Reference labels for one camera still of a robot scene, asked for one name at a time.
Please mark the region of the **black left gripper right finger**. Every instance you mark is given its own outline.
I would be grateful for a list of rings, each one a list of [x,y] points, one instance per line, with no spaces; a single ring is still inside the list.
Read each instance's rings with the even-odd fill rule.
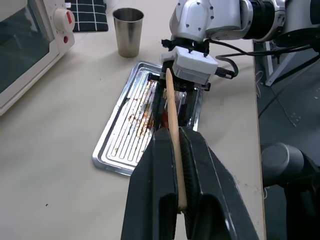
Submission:
[[[259,240],[232,174],[197,131],[179,129],[187,240]]]

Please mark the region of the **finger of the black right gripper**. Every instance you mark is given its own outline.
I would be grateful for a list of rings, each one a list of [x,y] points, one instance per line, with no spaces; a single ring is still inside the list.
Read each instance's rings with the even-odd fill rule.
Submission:
[[[162,113],[165,111],[166,99],[164,98],[164,90],[166,84],[163,80],[159,81],[154,93],[153,103],[152,103],[152,115],[154,119],[154,128],[162,128]]]
[[[199,89],[189,90],[182,96],[181,126],[196,131],[199,121]]]

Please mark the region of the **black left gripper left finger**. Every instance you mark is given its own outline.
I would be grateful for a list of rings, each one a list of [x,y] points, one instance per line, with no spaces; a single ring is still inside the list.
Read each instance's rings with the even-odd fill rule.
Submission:
[[[178,183],[168,129],[156,131],[129,180],[121,240],[173,240]]]

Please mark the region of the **wooden skewer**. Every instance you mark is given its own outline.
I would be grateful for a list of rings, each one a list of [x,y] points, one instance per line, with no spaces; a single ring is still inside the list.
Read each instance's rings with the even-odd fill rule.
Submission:
[[[177,212],[184,213],[187,209],[187,195],[184,179],[184,169],[182,161],[182,153],[180,146],[180,135],[178,125],[178,114],[175,101],[175,90],[173,84],[173,76],[169,68],[166,69],[166,96],[167,96],[167,114],[168,129],[173,144],[174,160],[176,167],[177,190],[178,190],[178,207]]]

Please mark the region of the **silver metal baking tray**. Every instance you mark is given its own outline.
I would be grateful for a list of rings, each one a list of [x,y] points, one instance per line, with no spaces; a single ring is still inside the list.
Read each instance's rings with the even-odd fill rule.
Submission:
[[[93,151],[94,165],[129,176],[149,144],[155,129],[153,100],[162,66],[138,62],[127,79]],[[165,110],[167,93],[164,90]]]

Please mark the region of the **stainless steel cup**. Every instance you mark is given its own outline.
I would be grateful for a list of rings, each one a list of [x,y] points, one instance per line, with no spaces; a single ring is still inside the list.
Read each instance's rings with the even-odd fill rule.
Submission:
[[[140,52],[144,13],[136,8],[119,8],[113,13],[117,49],[124,58],[135,58]]]

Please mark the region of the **white metal stand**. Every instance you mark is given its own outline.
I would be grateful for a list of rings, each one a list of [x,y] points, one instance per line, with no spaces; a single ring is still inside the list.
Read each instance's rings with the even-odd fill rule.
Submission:
[[[279,57],[279,61],[274,56],[264,56],[262,59],[266,76],[265,85],[271,87],[276,83],[277,78],[311,60],[317,55],[318,53],[311,48],[298,52],[284,53]]]

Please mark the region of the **black white-checked cloth pad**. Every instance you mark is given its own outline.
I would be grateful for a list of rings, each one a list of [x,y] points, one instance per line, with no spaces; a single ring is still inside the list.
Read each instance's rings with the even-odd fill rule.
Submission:
[[[109,30],[104,0],[65,0],[65,6],[74,15],[74,33]]]

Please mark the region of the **white toaster oven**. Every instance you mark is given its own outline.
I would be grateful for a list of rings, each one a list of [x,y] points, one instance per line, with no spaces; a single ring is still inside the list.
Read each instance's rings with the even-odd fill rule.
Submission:
[[[75,43],[67,0],[0,0],[0,116]]]

